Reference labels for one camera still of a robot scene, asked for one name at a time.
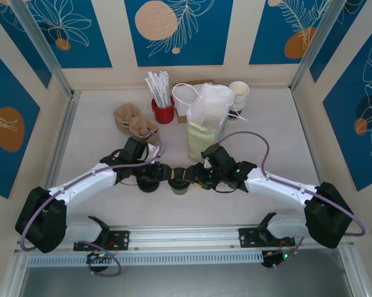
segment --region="stack of paper cups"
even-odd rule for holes
[[[235,93],[234,104],[230,107],[230,114],[238,116],[248,101],[249,86],[244,82],[232,82],[228,87]],[[235,116],[229,116],[228,118],[234,121],[237,119]]]

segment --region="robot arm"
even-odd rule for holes
[[[136,176],[139,188],[145,192],[154,191],[160,181],[172,178],[172,169],[168,165],[141,160],[147,147],[144,140],[130,137],[123,149],[102,158],[99,164],[82,176],[49,190],[35,188],[30,192],[21,211],[15,226],[16,231],[22,234],[36,210],[60,191],[61,193],[30,225],[26,238],[42,252],[52,251],[63,240],[93,241],[99,246],[104,246],[107,243],[105,234],[109,227],[102,221],[90,217],[87,223],[72,224],[66,222],[66,217],[89,197],[114,186],[130,175]],[[255,164],[246,161],[237,163],[219,144],[208,147],[202,152],[202,157],[205,163],[198,163],[185,169],[183,179],[215,191],[219,183],[225,183],[234,191],[239,189],[262,194],[281,201],[300,213],[291,217],[269,213],[258,227],[258,236],[267,246],[270,246],[270,242],[275,238],[310,235],[323,246],[335,248],[352,221],[340,210],[313,196],[315,193],[322,195],[351,213],[348,205],[331,184],[304,185],[269,173],[264,174],[264,171]],[[138,163],[144,165],[121,167],[123,164]]]
[[[260,227],[260,237],[269,245],[270,238],[310,236],[327,248],[336,248],[352,219],[313,194],[319,194],[352,213],[337,189],[323,182],[320,186],[300,184],[270,173],[257,165],[237,163],[219,144],[202,152],[204,164],[189,167],[184,179],[204,189],[215,189],[225,183],[233,190],[262,194],[297,210],[300,214],[276,215],[270,213]]]
[[[36,187],[28,195],[15,225],[15,230],[22,234],[36,210],[60,191],[61,193],[39,213],[37,219],[30,226],[26,238],[41,252],[50,252],[63,241],[95,242],[102,239],[102,245],[105,245],[104,233],[108,232],[108,227],[98,218],[89,217],[88,220],[81,222],[67,222],[66,218],[83,201],[131,175],[148,185],[170,179],[172,169],[159,162],[149,163],[147,161],[144,166],[120,167],[120,165],[144,162],[141,160],[144,152],[147,152],[146,158],[150,156],[152,160],[158,150],[140,138],[130,137],[124,148],[102,158],[100,163],[91,170],[72,181],[48,190]]]

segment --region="metal corner post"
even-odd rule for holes
[[[20,24],[25,29],[26,34],[32,41],[41,58],[44,60],[44,63],[51,71],[53,77],[58,81],[62,91],[66,94],[69,100],[71,100],[72,90],[70,83],[63,74],[61,65],[52,52],[48,42],[45,40],[45,37],[35,22],[26,2],[23,0],[8,0],[8,2]]]
[[[292,82],[290,83],[290,89],[294,92],[297,87],[300,85],[301,81],[304,79],[306,73],[309,71],[313,61],[315,60],[316,56],[319,53],[326,37],[328,36],[331,28],[333,27],[334,23],[337,20],[338,15],[340,14],[341,10],[343,9],[347,0],[328,0],[331,3],[327,8],[326,13],[322,17],[322,21],[314,34],[311,43],[307,47],[303,58],[300,61],[300,65],[296,71]]]

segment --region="white plastic bag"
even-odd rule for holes
[[[196,98],[187,110],[188,155],[202,161],[201,152],[217,143],[223,133],[235,94],[224,85],[204,84],[199,92],[194,91]]]

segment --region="orange circle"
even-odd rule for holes
[[[304,56],[307,46],[314,36],[316,28],[307,28],[294,34],[285,45],[285,55],[289,59],[300,59]]]
[[[367,131],[367,122],[365,119],[363,118],[358,118],[356,121],[355,121],[355,124],[353,125],[353,129],[355,130],[355,132],[362,136],[366,133]]]
[[[68,51],[70,49],[70,43],[63,39],[63,38],[58,38],[56,41],[55,41],[55,45],[60,49],[60,50],[63,50],[63,51]]]
[[[7,152],[16,152],[22,146],[24,137],[25,123],[19,111],[13,107],[0,108],[0,147]]]

